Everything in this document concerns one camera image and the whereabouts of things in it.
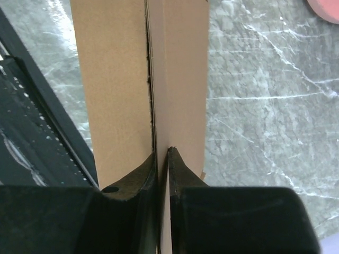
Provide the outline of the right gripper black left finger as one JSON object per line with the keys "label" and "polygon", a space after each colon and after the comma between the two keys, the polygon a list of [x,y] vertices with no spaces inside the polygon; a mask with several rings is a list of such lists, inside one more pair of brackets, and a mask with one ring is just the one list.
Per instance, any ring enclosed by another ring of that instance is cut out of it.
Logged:
{"label": "right gripper black left finger", "polygon": [[155,253],[157,174],[150,155],[102,190],[1,187],[1,253]]}

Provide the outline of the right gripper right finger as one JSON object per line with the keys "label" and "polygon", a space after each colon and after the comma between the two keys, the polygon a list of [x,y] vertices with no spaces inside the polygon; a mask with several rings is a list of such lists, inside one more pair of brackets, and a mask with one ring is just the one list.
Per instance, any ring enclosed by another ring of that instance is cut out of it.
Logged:
{"label": "right gripper right finger", "polygon": [[286,187],[211,187],[168,150],[174,253],[320,253],[300,197]]}

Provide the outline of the brown cardboard box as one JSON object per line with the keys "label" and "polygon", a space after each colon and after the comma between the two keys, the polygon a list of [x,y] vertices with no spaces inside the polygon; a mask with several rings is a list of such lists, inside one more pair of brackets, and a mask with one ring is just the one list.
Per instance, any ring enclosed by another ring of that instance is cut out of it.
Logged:
{"label": "brown cardboard box", "polygon": [[208,1],[71,1],[100,188],[154,153],[158,253],[172,253],[167,150],[200,176],[206,129]]}

